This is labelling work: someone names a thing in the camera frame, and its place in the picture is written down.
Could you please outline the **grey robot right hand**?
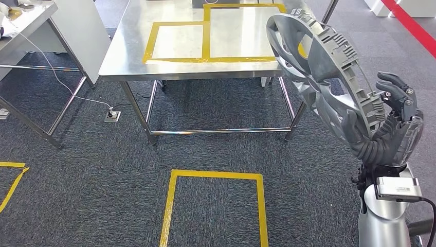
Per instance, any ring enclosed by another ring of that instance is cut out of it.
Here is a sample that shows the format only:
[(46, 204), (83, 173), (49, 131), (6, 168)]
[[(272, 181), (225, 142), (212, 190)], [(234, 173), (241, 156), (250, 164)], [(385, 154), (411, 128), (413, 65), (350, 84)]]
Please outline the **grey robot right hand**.
[(378, 72), (377, 76), (376, 88), (389, 94), (383, 102), (391, 108), (383, 125), (366, 138), (357, 127), (357, 114), (347, 110), (341, 126), (352, 153), (365, 166), (404, 167), (421, 138), (424, 114), (414, 89), (398, 75)]

